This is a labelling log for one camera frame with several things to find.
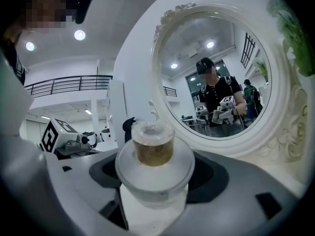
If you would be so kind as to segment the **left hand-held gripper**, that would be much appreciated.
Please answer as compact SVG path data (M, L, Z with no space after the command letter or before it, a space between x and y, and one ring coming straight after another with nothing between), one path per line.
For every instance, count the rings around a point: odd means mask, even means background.
M58 159L70 159L96 154L88 136L76 131L69 123L50 118L41 138L44 152L53 153Z

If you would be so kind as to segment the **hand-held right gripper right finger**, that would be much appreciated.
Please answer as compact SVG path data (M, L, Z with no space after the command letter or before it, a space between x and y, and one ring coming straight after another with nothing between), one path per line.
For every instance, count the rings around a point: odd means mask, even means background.
M258 166L214 154L194 156L186 207L172 225L174 236L266 235L298 203Z

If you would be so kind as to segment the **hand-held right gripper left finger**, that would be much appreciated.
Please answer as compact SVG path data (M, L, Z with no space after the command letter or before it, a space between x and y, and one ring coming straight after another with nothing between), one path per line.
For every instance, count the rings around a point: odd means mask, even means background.
M55 193L77 233L84 236L129 235L129 232L99 213L108 202L114 200L116 191L101 187L89 174L91 165L114 153L101 152L67 160L58 160L56 155L45 153Z

